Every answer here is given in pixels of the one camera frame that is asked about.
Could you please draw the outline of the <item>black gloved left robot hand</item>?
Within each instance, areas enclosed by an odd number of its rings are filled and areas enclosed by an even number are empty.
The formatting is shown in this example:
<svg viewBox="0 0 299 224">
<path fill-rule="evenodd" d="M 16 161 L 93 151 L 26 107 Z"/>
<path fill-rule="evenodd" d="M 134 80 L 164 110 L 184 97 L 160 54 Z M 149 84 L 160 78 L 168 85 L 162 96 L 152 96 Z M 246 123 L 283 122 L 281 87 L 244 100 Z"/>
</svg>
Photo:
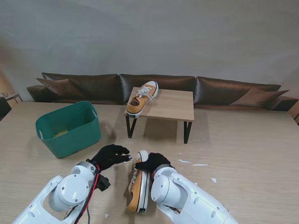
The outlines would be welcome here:
<svg viewBox="0 0 299 224">
<path fill-rule="evenodd" d="M 128 162 L 132 159 L 130 151 L 120 145 L 106 145 L 90 160 L 90 163 L 98 166 L 100 171 L 106 170 L 115 164 Z"/>
</svg>

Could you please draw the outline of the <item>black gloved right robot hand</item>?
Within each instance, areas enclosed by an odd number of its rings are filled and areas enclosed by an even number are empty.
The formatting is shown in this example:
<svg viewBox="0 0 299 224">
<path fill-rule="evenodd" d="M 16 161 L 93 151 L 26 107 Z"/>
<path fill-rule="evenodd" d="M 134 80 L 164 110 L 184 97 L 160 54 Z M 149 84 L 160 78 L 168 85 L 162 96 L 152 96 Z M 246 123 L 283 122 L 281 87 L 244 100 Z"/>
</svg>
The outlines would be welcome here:
<svg viewBox="0 0 299 224">
<path fill-rule="evenodd" d="M 153 173 L 159 166 L 172 167 L 171 162 L 160 153 L 150 153 L 146 161 L 137 162 L 135 168 Z"/>
</svg>

